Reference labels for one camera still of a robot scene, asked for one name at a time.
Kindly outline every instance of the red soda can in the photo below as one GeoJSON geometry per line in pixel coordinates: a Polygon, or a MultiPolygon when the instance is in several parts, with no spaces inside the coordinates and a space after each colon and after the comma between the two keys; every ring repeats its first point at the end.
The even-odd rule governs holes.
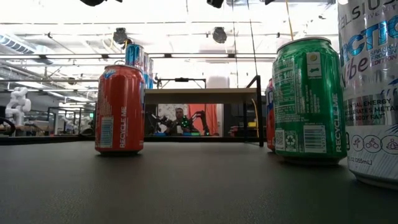
{"type": "Polygon", "coordinates": [[[95,149],[138,152],[144,145],[145,81],[141,69],[110,65],[99,78],[95,149]]]}
{"type": "Polygon", "coordinates": [[[274,88],[272,87],[272,79],[269,80],[268,86],[266,88],[266,99],[267,99],[267,147],[275,152],[275,115],[274,115],[274,97],[272,92],[274,88]]]}

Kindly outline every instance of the barcode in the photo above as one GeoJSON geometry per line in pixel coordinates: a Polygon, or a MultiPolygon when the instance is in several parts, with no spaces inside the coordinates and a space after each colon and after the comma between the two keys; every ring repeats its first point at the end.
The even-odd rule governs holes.
{"type": "Polygon", "coordinates": [[[304,151],[326,153],[326,136],[324,125],[304,126],[304,151]]]}
{"type": "Polygon", "coordinates": [[[285,131],[275,130],[275,148],[276,150],[285,150],[285,131]]]}
{"type": "Polygon", "coordinates": [[[101,119],[101,137],[99,147],[109,148],[112,147],[113,139],[113,117],[106,116],[101,119]]]}

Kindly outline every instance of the green soda can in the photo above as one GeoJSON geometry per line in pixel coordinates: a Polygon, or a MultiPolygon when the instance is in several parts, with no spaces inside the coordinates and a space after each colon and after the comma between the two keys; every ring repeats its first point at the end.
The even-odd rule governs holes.
{"type": "Polygon", "coordinates": [[[281,46],[272,77],[276,153],[314,165],[346,157],[339,56],[330,40],[309,37],[281,46]]]}

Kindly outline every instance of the white energy drink can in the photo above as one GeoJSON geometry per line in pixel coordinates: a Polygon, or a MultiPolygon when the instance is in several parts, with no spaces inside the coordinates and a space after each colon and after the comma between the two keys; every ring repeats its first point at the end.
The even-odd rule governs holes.
{"type": "Polygon", "coordinates": [[[398,189],[398,1],[339,0],[348,167],[398,189]]]}

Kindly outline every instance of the recycling symbol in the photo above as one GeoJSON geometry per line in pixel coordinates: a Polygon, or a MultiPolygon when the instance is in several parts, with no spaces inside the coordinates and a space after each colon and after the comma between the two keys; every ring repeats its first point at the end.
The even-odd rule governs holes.
{"type": "Polygon", "coordinates": [[[288,146],[293,146],[295,144],[295,142],[296,142],[296,139],[294,139],[293,136],[289,135],[286,137],[286,144],[288,146]]]}

